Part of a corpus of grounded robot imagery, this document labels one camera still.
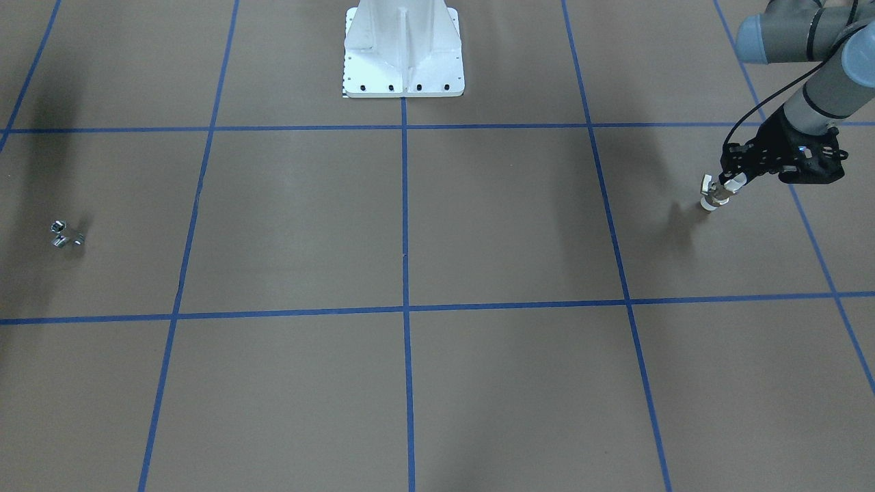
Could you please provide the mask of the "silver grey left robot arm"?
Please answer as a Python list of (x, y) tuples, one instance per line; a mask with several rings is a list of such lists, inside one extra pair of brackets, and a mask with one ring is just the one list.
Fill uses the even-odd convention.
[(873, 6), (824, 7), (770, 1), (741, 22), (735, 51), (747, 64), (811, 62), (796, 92), (746, 143), (726, 139), (718, 181), (737, 190), (775, 174), (787, 184), (824, 185), (844, 177), (848, 153), (838, 127), (873, 99)]

